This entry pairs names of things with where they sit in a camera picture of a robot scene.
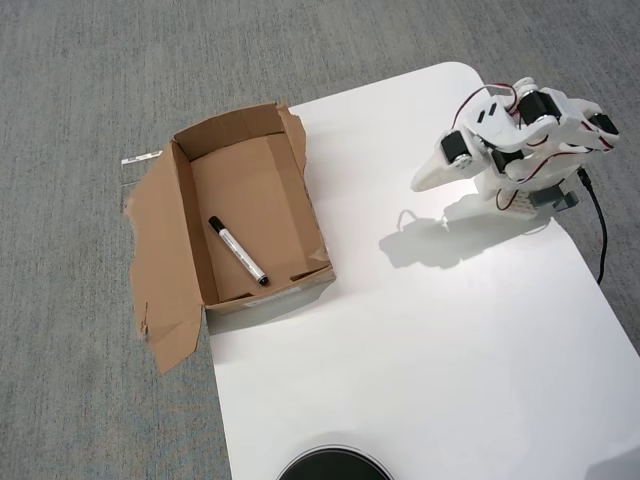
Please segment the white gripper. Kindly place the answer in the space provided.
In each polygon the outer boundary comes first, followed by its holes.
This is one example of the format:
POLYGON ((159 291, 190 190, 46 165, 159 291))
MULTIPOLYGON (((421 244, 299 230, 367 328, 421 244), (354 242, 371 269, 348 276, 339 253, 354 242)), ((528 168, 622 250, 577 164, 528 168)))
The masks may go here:
POLYGON ((493 95, 470 105, 470 95, 440 136, 434 153, 411 180, 412 190, 430 190, 446 183, 471 179, 484 165, 509 165, 533 156, 550 139, 550 114, 537 112, 544 104, 532 93, 531 101, 518 95, 493 95))

